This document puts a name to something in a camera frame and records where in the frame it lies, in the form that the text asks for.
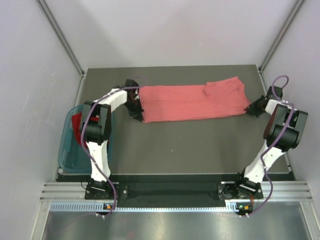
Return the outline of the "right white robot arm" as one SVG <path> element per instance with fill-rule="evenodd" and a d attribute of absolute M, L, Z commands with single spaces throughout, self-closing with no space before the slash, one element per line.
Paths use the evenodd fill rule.
<path fill-rule="evenodd" d="M 283 89 L 271 86 L 265 96 L 261 96 L 245 109 L 247 114 L 255 117 L 267 113 L 270 119 L 263 133 L 264 143 L 260 152 L 253 162 L 238 174 L 233 185 L 233 192 L 239 198 L 258 193 L 265 173 L 274 162 L 290 149 L 295 149 L 302 140 L 309 114 L 292 107 L 282 97 Z"/>

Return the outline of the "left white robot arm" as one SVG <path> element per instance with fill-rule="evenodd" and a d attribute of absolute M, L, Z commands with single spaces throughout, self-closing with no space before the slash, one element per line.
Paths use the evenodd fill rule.
<path fill-rule="evenodd" d="M 129 117 L 144 121 L 143 108 L 139 97 L 142 87 L 135 79 L 129 78 L 124 85 L 117 85 L 109 93 L 83 105 L 79 124 L 80 145 L 91 162 L 91 180 L 88 189 L 96 189 L 102 198 L 109 198 L 115 190 L 110 180 L 108 144 L 112 133 L 112 113 L 120 106 L 127 108 Z"/>

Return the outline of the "pink t shirt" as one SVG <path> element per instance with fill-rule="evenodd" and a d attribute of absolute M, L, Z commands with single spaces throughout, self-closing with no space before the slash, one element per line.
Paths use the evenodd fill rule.
<path fill-rule="evenodd" d="M 238 116 L 251 104 L 237 76 L 202 85 L 145 86 L 139 98 L 145 123 Z"/>

